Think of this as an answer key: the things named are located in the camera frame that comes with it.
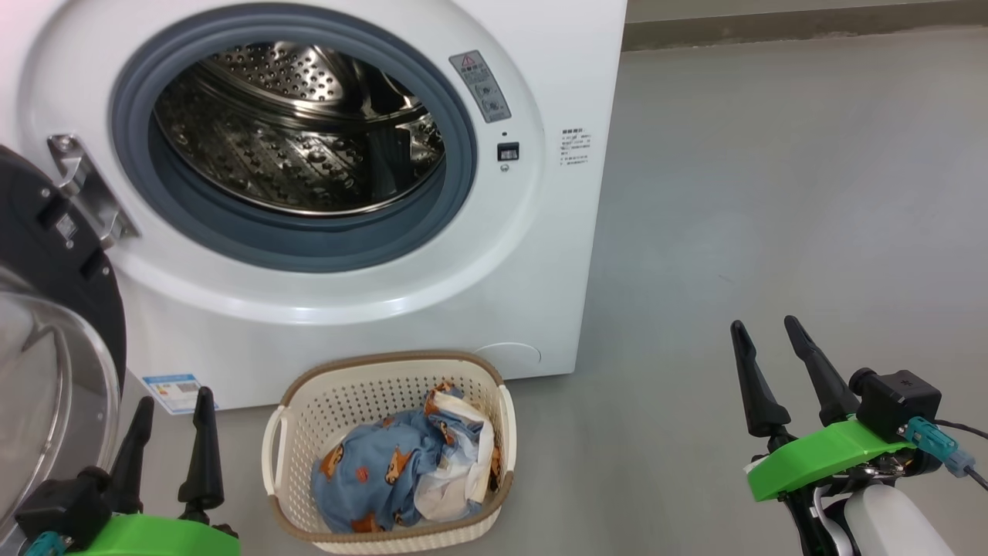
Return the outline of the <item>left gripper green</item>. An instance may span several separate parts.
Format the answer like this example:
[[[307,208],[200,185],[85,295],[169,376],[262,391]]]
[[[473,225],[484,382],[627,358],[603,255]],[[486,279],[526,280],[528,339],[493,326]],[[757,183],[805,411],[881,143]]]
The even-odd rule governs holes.
[[[110,471],[110,510],[114,515],[87,549],[71,555],[240,555],[236,536],[209,527],[210,510],[225,503],[215,401],[210,388],[198,389],[193,411],[195,440],[186,479],[178,490],[180,520],[144,511],[140,499],[144,448],[153,427],[155,402],[145,395],[117,451]]]

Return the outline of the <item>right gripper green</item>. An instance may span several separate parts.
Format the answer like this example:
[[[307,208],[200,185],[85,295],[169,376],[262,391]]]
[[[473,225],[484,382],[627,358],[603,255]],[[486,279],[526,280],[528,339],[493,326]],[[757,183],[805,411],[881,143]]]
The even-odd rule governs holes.
[[[746,480],[756,502],[782,503],[800,536],[804,555],[862,555],[864,549],[844,515],[850,502],[825,502],[828,497],[854,495],[868,487],[893,487],[897,480],[938,470],[934,458],[903,441],[886,442],[857,419],[855,397],[824,351],[793,316],[784,327],[797,357],[804,363],[820,404],[824,429],[798,437],[756,363],[756,348],[741,320],[730,325],[747,430],[768,441],[768,451],[752,458]]]

